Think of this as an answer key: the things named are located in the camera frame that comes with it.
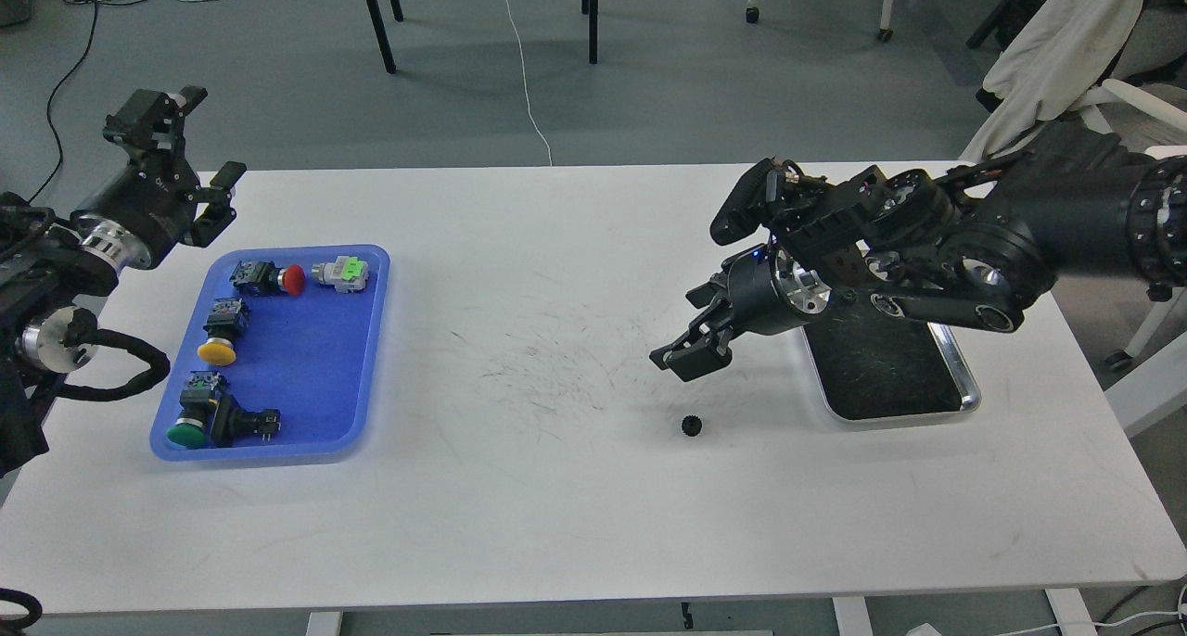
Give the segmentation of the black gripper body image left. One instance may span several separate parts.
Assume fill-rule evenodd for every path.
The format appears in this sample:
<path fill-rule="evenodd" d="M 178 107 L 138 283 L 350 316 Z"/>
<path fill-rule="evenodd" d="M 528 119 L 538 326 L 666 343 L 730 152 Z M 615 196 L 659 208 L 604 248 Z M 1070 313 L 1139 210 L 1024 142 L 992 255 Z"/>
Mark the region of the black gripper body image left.
<path fill-rule="evenodd" d="M 131 155 L 119 174 L 70 214 L 82 252 L 113 271 L 151 271 L 184 244 L 207 248 L 211 228 L 197 214 L 199 177 L 185 146 L 157 147 Z"/>

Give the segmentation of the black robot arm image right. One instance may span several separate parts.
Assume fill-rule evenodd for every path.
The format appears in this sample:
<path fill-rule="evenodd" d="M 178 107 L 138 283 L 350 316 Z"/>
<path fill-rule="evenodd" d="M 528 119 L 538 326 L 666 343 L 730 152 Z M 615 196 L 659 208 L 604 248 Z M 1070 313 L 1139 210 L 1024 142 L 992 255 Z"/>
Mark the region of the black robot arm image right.
<path fill-rule="evenodd" d="M 730 364 L 735 337 L 849 310 L 1013 333 L 1065 273 L 1140 278 L 1163 301 L 1183 287 L 1183 155 L 1131 153 L 1116 134 L 1073 123 L 939 177 L 870 166 L 831 183 L 760 159 L 709 235 L 718 246 L 758 229 L 768 238 L 688 290 L 696 319 L 650 362 L 694 381 Z"/>

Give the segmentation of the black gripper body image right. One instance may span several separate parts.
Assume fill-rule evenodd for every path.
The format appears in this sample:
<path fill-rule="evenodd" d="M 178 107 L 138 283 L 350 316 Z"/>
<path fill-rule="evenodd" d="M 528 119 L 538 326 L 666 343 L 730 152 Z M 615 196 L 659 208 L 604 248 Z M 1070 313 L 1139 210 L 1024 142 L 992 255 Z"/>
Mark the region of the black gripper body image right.
<path fill-rule="evenodd" d="M 723 262 L 734 335 L 775 336 L 855 309 L 837 285 L 781 247 L 753 247 Z"/>

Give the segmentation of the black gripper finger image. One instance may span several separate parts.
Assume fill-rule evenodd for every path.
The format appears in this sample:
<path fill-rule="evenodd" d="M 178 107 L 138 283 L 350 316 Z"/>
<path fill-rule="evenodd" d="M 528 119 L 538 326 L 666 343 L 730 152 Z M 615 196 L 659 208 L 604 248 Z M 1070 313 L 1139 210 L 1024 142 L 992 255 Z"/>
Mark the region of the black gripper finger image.
<path fill-rule="evenodd" d="M 683 382 L 716 373 L 734 361 L 730 341 L 737 336 L 734 312 L 702 312 L 677 341 L 649 352 L 660 370 L 671 370 Z"/>
<path fill-rule="evenodd" d="M 205 205 L 203 214 L 197 215 L 185 234 L 188 246 L 207 248 L 237 217 L 231 206 L 235 184 L 248 170 L 245 163 L 228 161 L 212 174 L 211 184 L 199 185 L 195 191 L 185 193 L 185 201 L 190 204 Z"/>
<path fill-rule="evenodd" d="M 688 303 L 696 307 L 696 322 L 734 322 L 736 305 L 726 275 L 712 275 L 707 282 L 686 291 Z"/>
<path fill-rule="evenodd" d="M 142 163 L 158 154 L 169 163 L 183 161 L 185 117 L 208 95 L 202 85 L 184 85 L 174 94 L 140 88 L 115 115 L 106 117 L 102 136 L 122 147 L 131 161 Z"/>

